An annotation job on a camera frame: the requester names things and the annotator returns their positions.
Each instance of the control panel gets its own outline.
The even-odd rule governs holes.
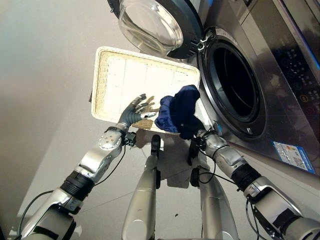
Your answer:
[[[266,2],[259,1],[251,14],[315,136],[320,141],[319,83],[277,8]]]

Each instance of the wicker basket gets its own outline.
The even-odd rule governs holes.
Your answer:
[[[145,93],[147,98],[153,97],[152,108],[159,109],[161,98],[174,96],[185,85],[198,87],[199,82],[200,73],[196,67],[103,46],[95,56],[91,113],[96,119],[117,123],[136,96]],[[163,132],[154,124],[156,118],[139,121],[133,126]]]

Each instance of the cable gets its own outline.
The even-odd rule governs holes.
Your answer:
[[[23,223],[24,218],[25,218],[25,216],[26,216],[26,214],[27,214],[27,211],[29,210],[29,208],[31,207],[31,205],[32,205],[38,198],[40,198],[42,195],[50,194],[50,193],[52,193],[52,192],[53,192],[53,190],[50,190],[50,191],[44,191],[44,192],[38,194],[34,199],[31,200],[31,202],[28,204],[28,206],[26,206],[26,208],[25,208],[25,210],[24,210],[24,212],[23,212],[23,214],[22,214],[22,216],[21,216],[21,220],[20,220],[20,222],[19,222],[19,225],[18,225],[17,236],[16,236],[16,238],[15,238],[14,240],[19,240],[19,239],[21,239],[21,237],[22,237],[22,235],[21,235],[22,223]]]
[[[248,203],[249,203],[249,199],[247,198],[246,203],[245,203],[245,214],[246,214],[246,218],[248,219],[248,222],[249,222],[249,224],[250,224],[250,227],[251,227],[252,230],[256,233],[256,235],[257,235],[257,240],[259,239],[259,237],[262,238],[263,240],[267,240],[266,238],[264,238],[263,236],[261,236],[260,233],[259,233],[259,230],[256,230],[256,229],[254,228],[254,226],[252,225],[252,222],[251,222],[251,220],[250,220],[249,213],[248,213]],[[255,223],[256,223],[256,227],[257,227],[257,229],[258,229],[258,223],[257,223],[256,217],[255,217],[254,214],[253,214],[253,217],[254,217],[254,221],[255,221]]]
[[[208,154],[205,154],[203,151],[201,151],[200,149],[199,149],[199,152],[200,153],[202,153],[203,155],[205,155],[205,156],[207,156],[208,158],[211,158],[212,159],[212,156],[209,156]]]
[[[259,233],[258,223],[257,223],[256,216],[254,214],[254,208],[252,207],[251,202],[250,202],[250,206],[251,206],[251,211],[252,211],[252,215],[253,215],[253,219],[254,219],[254,223],[255,223],[255,228],[256,228],[256,232],[257,232],[256,240],[259,240],[260,233]]]
[[[102,184],[105,180],[107,180],[107,179],[111,176],[111,174],[116,170],[116,168],[117,168],[117,167],[119,166],[119,164],[121,163],[121,161],[122,161],[122,159],[124,158],[125,154],[126,154],[126,145],[124,145],[123,155],[122,155],[122,157],[120,158],[119,162],[115,165],[114,169],[109,173],[109,175],[108,175],[105,179],[103,179],[102,181],[100,181],[100,182],[98,182],[97,184],[95,184],[95,185],[94,185],[95,187],[98,186],[99,184]]]
[[[209,183],[209,182],[212,180],[212,178],[213,178],[214,176],[216,176],[216,177],[221,178],[221,179],[223,179],[223,180],[225,180],[225,181],[227,181],[227,182],[229,182],[229,183],[231,183],[231,184],[236,185],[233,181],[230,181],[229,179],[226,179],[226,178],[224,178],[223,176],[220,176],[220,175],[216,174],[216,166],[217,166],[217,164],[216,164],[216,162],[214,162],[213,172],[208,171],[208,172],[202,172],[202,173],[200,173],[200,174],[198,175],[198,181],[199,181],[200,183],[202,183],[202,184],[207,184],[207,183]],[[201,180],[200,180],[200,176],[201,176],[201,175],[204,175],[204,174],[209,174],[209,175],[211,175],[211,177],[210,177],[210,179],[209,179],[208,181],[201,181]]]

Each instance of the navy blue cloth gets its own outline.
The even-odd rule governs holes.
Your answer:
[[[203,128],[201,121],[194,116],[199,98],[200,93],[194,85],[182,87],[174,97],[163,97],[155,125],[167,132],[180,133],[183,139],[193,138],[197,130]]]

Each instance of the floor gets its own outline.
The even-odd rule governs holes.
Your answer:
[[[94,119],[88,102],[95,52],[100,46],[136,51],[122,36],[105,0],[0,2],[0,124],[6,126],[0,130],[0,225],[7,239],[14,238],[29,201],[60,186],[100,134],[113,125]],[[92,190],[75,216],[77,229],[72,239],[121,239],[152,134],[139,130],[137,146],[128,148],[112,177]],[[159,162],[162,181],[156,197],[155,235],[200,238],[200,192],[189,184],[188,144],[172,135],[161,137],[164,153]],[[320,219],[319,190],[300,183],[287,188],[293,184],[289,176],[280,176],[276,169],[253,158],[248,160],[291,196],[296,192],[306,196],[299,203],[308,216]],[[228,182],[221,184],[240,239],[255,239],[243,194]]]

